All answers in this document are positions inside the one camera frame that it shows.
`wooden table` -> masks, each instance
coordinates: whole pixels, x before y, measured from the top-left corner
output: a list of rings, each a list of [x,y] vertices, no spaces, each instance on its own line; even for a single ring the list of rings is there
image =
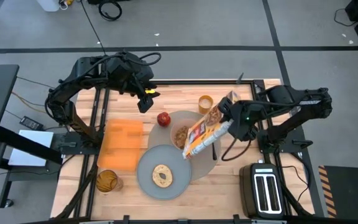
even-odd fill
[[[264,80],[265,87],[280,84],[279,79]],[[154,99],[154,105],[145,114],[137,108],[137,98],[119,95],[111,91],[107,119],[137,119],[144,122],[142,153],[147,150],[149,132],[157,122],[157,115],[163,111],[168,113],[177,110],[198,111],[198,98],[210,95],[217,103],[231,90],[241,95],[243,100],[252,99],[250,85],[159,85],[161,96]],[[81,91],[78,95],[76,108],[78,115],[89,123],[95,90]],[[280,124],[288,118],[282,115],[273,119]],[[225,150],[233,138],[229,134],[221,138],[222,150]],[[247,142],[237,142],[228,157],[238,154]],[[290,154],[281,154],[282,166],[295,166],[303,180],[306,180],[303,165]],[[246,218],[242,212],[239,192],[239,169],[247,164],[262,159],[257,141],[253,141],[250,149],[240,158],[229,162],[218,160],[216,167],[205,177],[192,181],[183,194],[173,200],[159,201],[147,196],[138,186],[135,172],[115,170],[124,181],[120,192],[101,193],[96,190],[93,200],[92,220],[122,220],[123,215],[130,219],[232,219],[234,214]],[[83,156],[77,155],[67,162],[60,173],[51,217],[58,215],[77,191],[80,179]],[[284,169],[285,181],[295,198],[305,189],[305,184],[296,176],[295,169]],[[88,192],[84,193],[80,216],[85,215]],[[300,199],[305,210],[314,213],[310,193],[307,190]]]

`red apple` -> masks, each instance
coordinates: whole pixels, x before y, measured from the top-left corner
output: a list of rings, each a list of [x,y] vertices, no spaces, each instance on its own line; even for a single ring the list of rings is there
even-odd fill
[[[157,116],[157,122],[161,127],[167,127],[171,123],[171,117],[167,112],[162,112]]]

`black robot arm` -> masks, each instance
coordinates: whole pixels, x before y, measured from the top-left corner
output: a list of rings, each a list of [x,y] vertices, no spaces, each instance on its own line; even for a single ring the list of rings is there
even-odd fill
[[[219,103],[224,115],[222,121],[233,119],[229,133],[240,141],[256,138],[258,121],[280,116],[293,108],[298,112],[278,126],[266,130],[266,141],[274,143],[285,138],[291,130],[309,119],[326,118],[332,112],[332,99],[327,88],[317,90],[295,90],[290,86],[279,85],[258,93],[258,100],[241,100],[232,105],[225,97]]]
[[[158,55],[158,59],[151,63],[142,60],[151,55]],[[160,59],[159,53],[139,58],[127,52],[110,56],[82,57],[74,64],[70,76],[65,80],[59,80],[59,86],[55,89],[50,89],[45,100],[45,110],[59,124],[72,127],[84,141],[99,146],[101,136],[95,128],[86,125],[77,115],[70,98],[80,90],[89,90],[93,87],[107,88],[116,90],[121,95],[129,93],[131,96],[137,96],[139,111],[145,113],[153,105],[152,98],[159,96],[157,92],[148,93],[148,90],[157,87],[150,82],[154,74],[149,65],[157,63]]]

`cereal box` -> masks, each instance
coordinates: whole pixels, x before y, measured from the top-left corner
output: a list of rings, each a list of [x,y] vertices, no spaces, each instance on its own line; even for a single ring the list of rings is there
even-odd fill
[[[239,95],[231,91],[226,95],[234,104],[240,100]],[[195,154],[198,154],[212,142],[219,139],[223,134],[227,133],[233,120],[220,123],[223,114],[219,111],[218,105],[215,105],[211,110],[203,116],[187,133],[185,148],[183,149],[183,157],[190,159]]]

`gray plate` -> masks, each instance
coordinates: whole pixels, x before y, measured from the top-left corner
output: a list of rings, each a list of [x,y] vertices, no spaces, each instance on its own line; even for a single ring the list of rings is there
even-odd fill
[[[154,146],[161,144],[173,145],[171,141],[171,129],[173,125],[181,119],[194,119],[200,120],[203,115],[192,111],[175,111],[169,114],[171,117],[171,123],[168,127],[163,128],[158,124],[154,125],[149,134],[148,148],[151,149]],[[219,159],[221,155],[221,141],[218,139],[214,142],[216,156]],[[203,149],[199,154],[190,159],[191,163],[191,180],[197,180],[204,177],[212,169],[214,169],[218,160],[214,161],[212,158],[212,145],[209,145],[206,149]]]
[[[159,165],[166,165],[172,172],[173,182],[167,188],[157,186],[152,173]],[[159,145],[147,150],[136,170],[137,181],[140,188],[149,196],[160,200],[171,200],[182,194],[190,183],[191,164],[184,160],[181,150],[170,145]]]

